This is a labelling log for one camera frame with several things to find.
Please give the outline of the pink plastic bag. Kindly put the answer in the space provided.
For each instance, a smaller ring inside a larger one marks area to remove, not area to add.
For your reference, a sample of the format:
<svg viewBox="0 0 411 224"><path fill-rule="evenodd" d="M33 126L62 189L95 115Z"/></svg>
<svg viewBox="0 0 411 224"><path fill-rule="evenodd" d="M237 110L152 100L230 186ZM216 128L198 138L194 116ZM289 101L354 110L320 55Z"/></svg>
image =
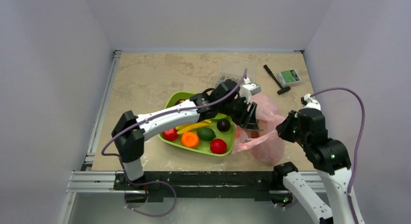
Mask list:
<svg viewBox="0 0 411 224"><path fill-rule="evenodd" d="M251 101L257 104L256 118L259 125L259 138L250 138L251 130L236 127L232 154L249 152L263 163L278 163L285 151L285 141L277 133L276 127L285 120L277 105L268 96L256 94Z"/></svg>

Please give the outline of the yellow fake banana bunch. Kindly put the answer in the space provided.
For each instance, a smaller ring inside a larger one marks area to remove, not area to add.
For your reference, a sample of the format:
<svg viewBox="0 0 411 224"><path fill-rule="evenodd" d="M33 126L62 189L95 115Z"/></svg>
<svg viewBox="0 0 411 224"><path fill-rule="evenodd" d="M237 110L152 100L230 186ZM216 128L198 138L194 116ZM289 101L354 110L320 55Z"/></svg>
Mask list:
<svg viewBox="0 0 411 224"><path fill-rule="evenodd" d="M186 132L190 132L190 131L193 131L199 128L211 126L211 124L212 123L210 120L204 120L198 123L180 125L180 126L177 126L175 129L177 130L178 135L182 135Z"/></svg>

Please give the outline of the red fake grape bunch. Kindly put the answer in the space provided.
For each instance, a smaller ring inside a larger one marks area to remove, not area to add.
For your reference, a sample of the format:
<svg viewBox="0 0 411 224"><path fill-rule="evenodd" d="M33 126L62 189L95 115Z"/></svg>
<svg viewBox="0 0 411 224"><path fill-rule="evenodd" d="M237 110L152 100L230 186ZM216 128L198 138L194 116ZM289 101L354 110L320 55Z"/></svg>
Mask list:
<svg viewBox="0 0 411 224"><path fill-rule="evenodd" d="M259 131L257 131L257 130L252 130L252 131L250 132L250 138L255 139L255 138L259 138L259 137L260 137L260 132L259 132Z"/></svg>

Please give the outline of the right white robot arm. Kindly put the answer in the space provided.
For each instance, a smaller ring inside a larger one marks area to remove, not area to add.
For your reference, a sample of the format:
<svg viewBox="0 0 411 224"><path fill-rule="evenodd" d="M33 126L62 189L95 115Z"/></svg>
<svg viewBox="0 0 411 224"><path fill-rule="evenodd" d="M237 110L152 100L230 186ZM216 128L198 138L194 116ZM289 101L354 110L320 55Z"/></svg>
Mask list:
<svg viewBox="0 0 411 224"><path fill-rule="evenodd" d="M274 167L273 185L289 190L316 224L363 224L350 182L354 171L347 148L328 137L322 112L316 108L290 111L276 130L281 139L303 148L324 185L329 204L314 192L291 162Z"/></svg>

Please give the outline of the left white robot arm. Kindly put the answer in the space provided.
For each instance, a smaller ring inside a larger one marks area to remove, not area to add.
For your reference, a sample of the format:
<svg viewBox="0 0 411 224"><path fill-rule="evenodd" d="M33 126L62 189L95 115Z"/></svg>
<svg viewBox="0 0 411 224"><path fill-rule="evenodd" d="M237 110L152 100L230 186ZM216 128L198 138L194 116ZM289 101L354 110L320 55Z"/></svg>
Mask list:
<svg viewBox="0 0 411 224"><path fill-rule="evenodd" d="M211 93L204 91L195 94L181 104L158 112L139 115L134 115L132 111L123 113L111 133L111 141L117 148L127 175L126 184L134 190L144 185L141 164L144 143L166 130L213 119L218 114L231 117L242 128L257 130L257 104L250 99L260 92L261 87L248 79L240 83L226 80L217 88L212 88Z"/></svg>

